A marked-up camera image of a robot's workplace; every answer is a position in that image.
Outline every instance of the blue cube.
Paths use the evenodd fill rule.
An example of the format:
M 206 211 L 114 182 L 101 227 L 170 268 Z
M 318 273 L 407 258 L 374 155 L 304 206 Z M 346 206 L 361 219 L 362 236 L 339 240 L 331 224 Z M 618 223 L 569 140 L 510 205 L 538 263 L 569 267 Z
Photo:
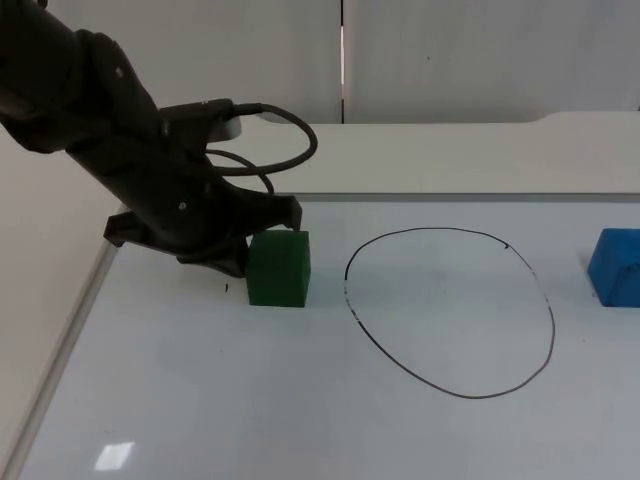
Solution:
M 591 257 L 589 277 L 606 307 L 640 307 L 640 230 L 607 228 Z

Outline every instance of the black cable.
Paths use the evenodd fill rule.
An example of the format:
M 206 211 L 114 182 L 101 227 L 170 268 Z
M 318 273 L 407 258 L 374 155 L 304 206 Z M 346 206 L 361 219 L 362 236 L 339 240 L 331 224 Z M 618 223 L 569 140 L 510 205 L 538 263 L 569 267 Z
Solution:
M 225 152 L 224 150 L 205 150 L 205 152 L 210 155 L 218 155 L 220 157 L 228 158 L 230 160 L 240 163 L 241 165 L 244 165 L 247 168 L 257 168 L 253 163 L 251 163 L 246 158 L 241 157 L 240 155 L 237 155 L 232 152 Z M 275 193 L 275 190 L 273 188 L 273 183 L 271 183 L 271 180 L 269 180 L 269 177 L 267 177 L 263 173 L 260 173 L 257 176 L 260 178 L 260 180 L 262 180 L 262 183 L 266 187 L 267 192 L 273 195 Z
M 449 390 L 449 389 L 447 389 L 445 387 L 442 387 L 440 385 L 437 385 L 437 384 L 433 383 L 432 381 L 428 380 L 427 378 L 423 377 L 422 375 L 414 372 L 409 367 L 405 366 L 400 360 L 398 360 L 391 353 L 389 353 L 389 351 L 386 348 L 384 348 L 382 346 L 382 344 L 380 344 L 380 342 L 378 340 L 376 340 L 376 338 L 373 336 L 373 334 L 371 332 L 369 332 L 369 330 L 365 326 L 364 322 L 362 320 L 360 320 L 360 318 L 358 317 L 358 314 L 356 313 L 355 308 L 351 305 L 351 300 L 349 299 L 349 271 L 351 269 L 351 266 L 352 266 L 354 260 L 358 256 L 358 254 L 364 248 L 366 248 L 367 246 L 371 245 L 372 243 L 374 243 L 374 242 L 376 242 L 376 241 L 378 241 L 378 240 L 380 240 L 382 238 L 390 237 L 392 235 L 398 235 L 398 234 L 401 234 L 401 233 L 417 232 L 417 231 L 422 231 L 422 230 L 448 230 L 448 231 L 454 231 L 454 232 L 471 233 L 473 235 L 478 235 L 478 236 L 481 236 L 481 237 L 487 237 L 487 238 L 490 238 L 490 239 L 495 240 L 497 242 L 500 242 L 501 244 L 504 245 L 505 249 L 510 249 L 522 261 L 522 263 L 524 263 L 526 265 L 526 267 L 531 272 L 531 275 L 533 275 L 533 278 L 535 279 L 535 281 L 536 281 L 536 283 L 538 285 L 538 289 L 539 289 L 540 293 L 542 294 L 542 297 L 544 298 L 544 301 L 547 304 L 547 310 L 549 312 L 549 318 L 551 320 L 551 338 L 550 338 L 550 341 L 549 341 L 549 348 L 547 350 L 547 355 L 546 355 L 544 361 L 542 362 L 540 367 L 538 367 L 523 382 L 521 382 L 518 385 L 516 385 L 515 387 L 509 388 L 507 390 L 503 390 L 503 391 L 496 392 L 496 393 L 489 393 L 489 394 L 485 394 L 485 395 L 469 395 L 469 394 L 466 394 L 466 393 L 454 392 L 453 390 Z M 488 398 L 501 397 L 503 395 L 508 395 L 509 393 L 513 393 L 513 392 L 515 392 L 517 390 L 520 390 L 522 387 L 528 385 L 529 383 L 531 383 L 531 381 L 534 378 L 536 378 L 538 376 L 538 374 L 540 374 L 540 372 L 542 372 L 547 367 L 547 365 L 549 365 L 549 362 L 551 361 L 551 356 L 553 355 L 553 349 L 554 349 L 555 340 L 556 340 L 556 320 L 555 320 L 555 316 L 553 314 L 553 309 L 551 308 L 551 302 L 549 301 L 549 297 L 547 296 L 545 291 L 542 289 L 542 284 L 540 283 L 540 279 L 538 278 L 538 275 L 536 274 L 536 271 L 529 264 L 529 262 L 527 262 L 525 260 L 525 258 L 515 248 L 513 248 L 511 245 L 509 245 L 507 242 L 505 242 L 501 238 L 498 238 L 498 237 L 496 237 L 494 235 L 491 235 L 489 233 L 479 232 L 479 231 L 476 231 L 476 230 L 468 230 L 466 228 L 455 228 L 455 227 L 416 227 L 416 228 L 407 228 L 405 230 L 398 230 L 398 231 L 395 231 L 395 232 L 390 232 L 390 233 L 385 233 L 384 235 L 380 235 L 380 236 L 374 238 L 373 240 L 369 240 L 368 242 L 362 244 L 355 251 L 355 253 L 351 256 L 351 258 L 349 259 L 349 262 L 347 263 L 347 267 L 346 267 L 346 269 L 344 271 L 344 298 L 345 298 L 345 301 L 347 303 L 347 307 L 349 308 L 349 311 L 351 312 L 351 315 L 353 315 L 353 318 L 355 319 L 355 321 L 358 323 L 358 326 L 362 329 L 362 332 L 367 336 L 367 338 L 371 341 L 371 343 L 373 343 L 378 348 L 378 350 L 380 350 L 389 360 L 391 360 L 394 364 L 396 364 L 396 366 L 400 367 L 402 370 L 404 370 L 406 373 L 411 375 L 416 380 L 418 380 L 418 381 L 420 381 L 420 382 L 422 382 L 422 383 L 424 383 L 426 385 L 429 385 L 430 387 L 435 388 L 436 390 L 439 390 L 442 393 L 446 393 L 447 395 L 451 395 L 452 397 L 464 398 L 464 399 L 468 399 L 468 400 L 484 400 L 484 399 L 488 399 Z
M 271 165 L 265 165 L 261 167 L 253 166 L 246 168 L 216 166 L 212 167 L 214 172 L 222 175 L 223 177 L 252 177 L 256 175 L 271 175 L 273 173 L 283 172 L 306 162 L 313 156 L 314 153 L 316 153 L 316 150 L 318 150 L 318 137 L 316 136 L 313 129 L 307 122 L 291 112 L 283 110 L 280 107 L 265 103 L 245 103 L 236 105 L 235 112 L 238 116 L 256 115 L 258 113 L 273 113 L 280 118 L 284 118 L 307 135 L 307 137 L 309 138 L 309 147 L 303 153 L 297 155 L 291 160 L 286 160 L 284 162 L 274 163 Z M 224 152 L 222 150 L 212 150 L 208 153 L 212 153 L 213 155 L 226 156 L 226 154 L 229 152 Z

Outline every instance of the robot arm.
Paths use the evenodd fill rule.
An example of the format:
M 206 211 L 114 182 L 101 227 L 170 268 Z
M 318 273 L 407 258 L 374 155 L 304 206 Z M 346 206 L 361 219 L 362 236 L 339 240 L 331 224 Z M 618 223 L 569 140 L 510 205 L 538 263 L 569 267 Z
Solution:
M 207 143 L 239 135 L 239 117 L 263 111 L 302 128 L 307 151 L 267 167 L 213 167 Z M 117 43 L 69 30 L 33 0 L 0 0 L 0 122 L 28 150 L 65 150 L 130 209 L 107 222 L 105 238 L 118 247 L 132 242 L 242 277 L 247 236 L 300 228 L 294 197 L 244 190 L 223 175 L 299 165 L 317 149 L 308 125 L 226 99 L 158 110 Z

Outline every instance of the green cube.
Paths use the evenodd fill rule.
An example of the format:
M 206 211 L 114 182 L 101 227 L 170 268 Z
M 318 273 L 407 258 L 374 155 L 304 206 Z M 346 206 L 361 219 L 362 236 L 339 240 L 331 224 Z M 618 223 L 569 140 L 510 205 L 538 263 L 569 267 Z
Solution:
M 251 305 L 304 307 L 311 276 L 309 232 L 254 235 L 245 272 Z

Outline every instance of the hand-drawn circle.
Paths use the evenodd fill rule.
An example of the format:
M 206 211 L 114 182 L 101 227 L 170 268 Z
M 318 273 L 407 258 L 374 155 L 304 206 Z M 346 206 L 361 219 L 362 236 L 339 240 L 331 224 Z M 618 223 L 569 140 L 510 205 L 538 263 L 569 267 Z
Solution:
M 509 249 L 510 251 L 512 251 L 517 256 L 517 258 L 527 267 L 527 269 L 529 270 L 529 272 L 533 276 L 533 279 L 535 280 L 536 285 L 538 286 L 538 290 L 540 291 L 540 294 L 541 294 L 542 298 L 544 299 L 544 301 L 546 303 L 547 311 L 549 313 L 549 319 L 551 321 L 551 335 L 550 335 L 549 346 L 548 346 L 548 349 L 547 349 L 546 357 L 545 357 L 544 361 L 542 362 L 542 364 L 533 373 L 531 373 L 528 377 L 526 377 L 524 381 L 520 382 L 519 384 L 517 384 L 516 386 L 514 386 L 512 388 L 508 388 L 506 390 L 501 390 L 501 391 L 498 391 L 498 392 L 495 392 L 495 393 L 490 393 L 490 394 L 471 395 L 471 394 L 464 394 L 464 393 L 455 392 L 453 390 L 450 390 L 448 388 L 445 388 L 445 387 L 443 387 L 441 385 L 438 385 L 438 384 L 428 380 L 424 376 L 422 376 L 422 375 L 416 373 L 415 371 L 413 371 L 412 369 L 408 368 L 400 360 L 398 360 L 394 355 L 392 355 L 387 349 L 385 349 L 385 347 L 383 347 L 382 344 L 373 336 L 373 334 L 369 331 L 369 329 L 367 329 L 367 327 L 364 324 L 364 322 L 358 317 L 358 313 L 356 312 L 355 308 L 352 306 L 351 300 L 349 298 L 349 272 L 351 270 L 351 267 L 352 267 L 355 259 L 358 256 L 358 254 L 360 254 L 369 245 L 371 245 L 371 244 L 373 244 L 373 243 L 375 243 L 378 240 L 381 240 L 383 238 L 391 237 L 391 236 L 394 236 L 394 235 L 400 235 L 400 234 L 408 233 L 408 232 L 438 231 L 438 230 L 439 231 L 454 231 L 454 232 L 468 233 L 468 234 L 471 234 L 471 235 L 476 235 L 476 236 L 480 236 L 480 237 L 489 238 L 489 239 L 495 240 L 496 242 L 501 243 L 504 246 L 505 249 Z M 443 393 L 446 393 L 447 395 L 451 395 L 453 397 L 464 398 L 464 399 L 469 399 L 469 400 L 482 400 L 482 399 L 488 399 L 488 398 L 501 397 L 503 395 L 508 395 L 510 393 L 513 393 L 513 392 L 515 392 L 517 390 L 520 390 L 521 388 L 525 387 L 534 378 L 536 378 L 547 367 L 547 365 L 549 365 L 549 362 L 551 361 L 551 357 L 553 355 L 553 350 L 554 350 L 554 346 L 555 346 L 555 338 L 556 338 L 555 316 L 553 314 L 553 309 L 551 308 L 551 302 L 549 301 L 549 297 L 547 296 L 547 294 L 543 290 L 542 285 L 540 283 L 540 280 L 538 278 L 538 275 L 536 274 L 536 272 L 533 269 L 533 267 L 531 267 L 529 262 L 527 262 L 527 260 L 515 248 L 513 248 L 513 246 L 511 246 L 505 240 L 502 240 L 501 238 L 498 238 L 498 237 L 496 237 L 494 235 L 491 235 L 489 233 L 480 232 L 480 231 L 476 231 L 476 230 L 469 230 L 469 229 L 464 229 L 464 228 L 456 228 L 456 227 L 415 227 L 415 228 L 408 228 L 408 229 L 404 229 L 404 230 L 397 230 L 397 231 L 385 233 L 383 235 L 375 237 L 372 240 L 369 240 L 368 242 L 366 242 L 366 243 L 362 244 L 360 247 L 358 247 L 358 249 L 353 253 L 351 258 L 349 259 L 349 262 L 347 263 L 347 266 L 346 266 L 345 271 L 344 271 L 344 297 L 345 297 L 345 302 L 347 304 L 347 307 L 349 308 L 351 314 L 353 315 L 353 318 L 358 323 L 358 326 L 363 331 L 363 333 L 367 336 L 367 338 L 378 348 L 378 350 L 380 350 L 396 366 L 400 367 L 404 372 L 408 373 L 409 375 L 414 377 L 416 380 L 419 380 L 420 382 L 422 382 L 422 383 L 424 383 L 424 384 L 426 384 L 426 385 L 428 385 L 428 386 L 430 386 L 432 388 L 435 388 L 436 390 L 439 390 L 439 391 L 441 391 Z

